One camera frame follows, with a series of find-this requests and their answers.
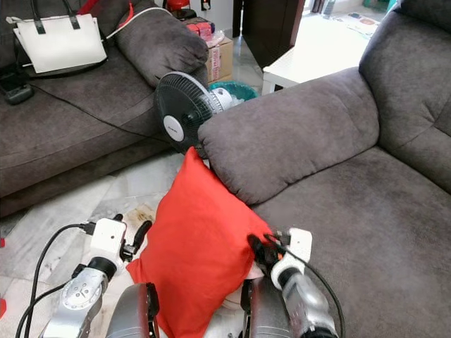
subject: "white fan hub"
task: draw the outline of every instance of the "white fan hub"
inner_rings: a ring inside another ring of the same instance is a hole
[[[185,133],[183,132],[182,125],[171,115],[166,115],[163,119],[164,129],[166,132],[176,142],[181,142],[185,138]]]
[[[233,99],[230,93],[224,88],[215,88],[211,91],[211,94],[216,96],[218,99],[223,111],[226,111],[233,105]]]

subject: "red cable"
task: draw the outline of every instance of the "red cable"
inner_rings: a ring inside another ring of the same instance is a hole
[[[98,2],[99,0],[87,0],[86,4],[84,4],[82,6],[82,8],[80,8],[78,10],[78,14],[83,15],[83,14],[88,14],[91,10],[92,7],[94,7],[94,5]]]
[[[133,13],[133,5],[132,5],[132,2],[131,2],[131,1],[128,3],[128,7],[129,7],[129,10],[128,10],[128,17],[127,17],[127,19],[126,19],[123,23],[121,23],[121,24],[119,25],[119,28],[121,28],[122,26],[124,26],[128,21],[132,20],[132,18],[133,18],[134,13]]]

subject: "teal basket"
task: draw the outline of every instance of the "teal basket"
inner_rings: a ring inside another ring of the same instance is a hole
[[[224,88],[229,93],[235,95],[239,100],[249,101],[250,99],[255,99],[256,97],[259,97],[259,94],[254,90],[254,88],[241,82],[219,81],[210,84],[209,90],[216,88]]]

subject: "electrical outlet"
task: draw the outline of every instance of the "electrical outlet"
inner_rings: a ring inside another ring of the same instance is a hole
[[[211,9],[210,0],[200,0],[200,8],[203,11],[207,11],[207,10]]]

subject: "wall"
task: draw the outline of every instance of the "wall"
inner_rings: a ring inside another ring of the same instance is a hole
[[[154,0],[155,4],[161,6],[163,0]],[[231,30],[233,22],[233,0],[211,0],[211,9],[201,11],[200,0],[190,0],[191,9],[198,16],[210,20],[218,30]]]

